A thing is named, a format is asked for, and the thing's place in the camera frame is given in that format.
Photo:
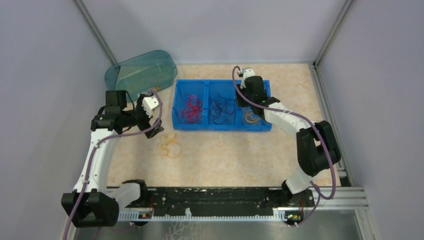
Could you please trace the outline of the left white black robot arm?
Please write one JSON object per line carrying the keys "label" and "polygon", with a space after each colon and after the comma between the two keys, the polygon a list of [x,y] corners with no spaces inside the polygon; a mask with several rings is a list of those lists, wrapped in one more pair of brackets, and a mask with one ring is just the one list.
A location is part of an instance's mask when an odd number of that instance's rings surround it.
{"label": "left white black robot arm", "polygon": [[83,170],[61,205],[68,215],[67,227],[113,227],[121,210],[134,203],[144,207],[150,193],[144,180],[126,180],[111,193],[107,181],[119,140],[144,134],[151,139],[162,132],[163,103],[156,91],[141,94],[133,108],[127,110],[130,95],[126,90],[108,90],[105,104],[90,124],[90,145]]}

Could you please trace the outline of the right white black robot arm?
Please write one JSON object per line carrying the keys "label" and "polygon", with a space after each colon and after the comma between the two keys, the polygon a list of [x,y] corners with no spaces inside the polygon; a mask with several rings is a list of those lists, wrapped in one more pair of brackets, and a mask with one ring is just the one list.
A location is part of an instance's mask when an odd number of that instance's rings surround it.
{"label": "right white black robot arm", "polygon": [[[234,80],[233,85],[238,104],[250,107],[264,121],[281,128],[296,141],[298,166],[282,184],[283,203],[295,206],[301,200],[301,192],[309,186],[323,199],[332,199],[336,193],[334,165],[341,160],[341,152],[331,124],[326,120],[312,122],[285,107],[279,99],[268,96],[264,80],[258,75],[245,77],[239,84]],[[325,196],[313,180],[327,169],[331,174],[332,190],[330,195]]]}

